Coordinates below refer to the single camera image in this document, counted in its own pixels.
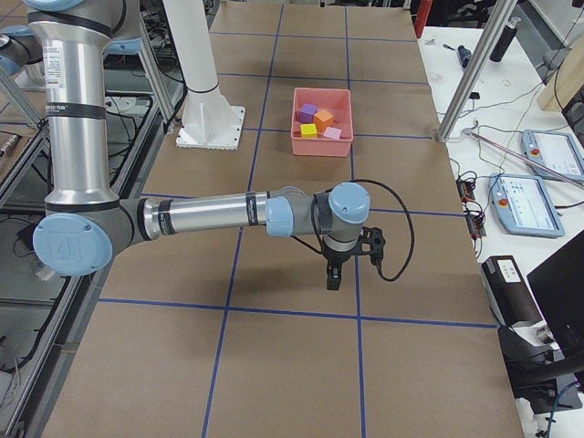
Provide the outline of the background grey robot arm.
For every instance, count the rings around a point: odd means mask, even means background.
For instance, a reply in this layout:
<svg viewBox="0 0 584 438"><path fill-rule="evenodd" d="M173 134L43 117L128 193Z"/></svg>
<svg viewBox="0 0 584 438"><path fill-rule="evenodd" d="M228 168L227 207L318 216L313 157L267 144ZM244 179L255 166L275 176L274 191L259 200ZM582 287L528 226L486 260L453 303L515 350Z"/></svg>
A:
<svg viewBox="0 0 584 438"><path fill-rule="evenodd" d="M1 29L1 68L9 76L25 66L43 61L43 48L34 32L26 25Z"/></svg>

